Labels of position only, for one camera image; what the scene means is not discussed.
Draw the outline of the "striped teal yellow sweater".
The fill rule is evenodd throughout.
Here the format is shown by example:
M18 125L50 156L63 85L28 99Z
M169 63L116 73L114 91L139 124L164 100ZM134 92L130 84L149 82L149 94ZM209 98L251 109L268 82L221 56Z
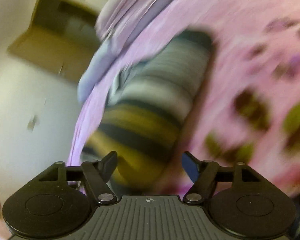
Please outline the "striped teal yellow sweater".
M83 158L115 151L112 181L133 190L151 188L173 157L212 48L208 33L186 29L154 57L121 71Z

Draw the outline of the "wooden bedroom door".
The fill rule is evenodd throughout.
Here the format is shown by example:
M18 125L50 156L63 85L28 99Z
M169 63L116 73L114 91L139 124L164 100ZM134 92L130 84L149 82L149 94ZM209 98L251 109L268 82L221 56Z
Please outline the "wooden bedroom door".
M8 48L23 60L78 83L100 46L97 13L73 0L36 0L28 29Z

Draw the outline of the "pink rose bedspread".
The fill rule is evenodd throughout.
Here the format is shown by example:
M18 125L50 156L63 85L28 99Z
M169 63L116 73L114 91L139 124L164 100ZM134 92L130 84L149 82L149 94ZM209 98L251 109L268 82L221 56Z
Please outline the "pink rose bedspread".
M157 55L186 29L206 32L212 53L202 85L160 179L144 193L183 195L181 155L246 163L300 194L300 0L173 0L125 47L79 115L67 164L80 165L119 73Z

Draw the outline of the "grey striped pillow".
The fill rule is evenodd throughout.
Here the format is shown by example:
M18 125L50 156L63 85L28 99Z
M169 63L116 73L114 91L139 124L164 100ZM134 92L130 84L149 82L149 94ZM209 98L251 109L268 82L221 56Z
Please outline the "grey striped pillow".
M85 103L102 78L106 75L116 59L111 49L111 42L106 40L94 53L87 70L83 73L77 86L77 99L79 103Z

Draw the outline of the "folded lilac quilt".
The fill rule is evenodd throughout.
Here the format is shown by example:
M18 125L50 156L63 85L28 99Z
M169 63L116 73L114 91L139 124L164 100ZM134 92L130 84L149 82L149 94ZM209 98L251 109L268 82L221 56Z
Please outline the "folded lilac quilt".
M117 55L172 1L109 0L98 16L96 34Z

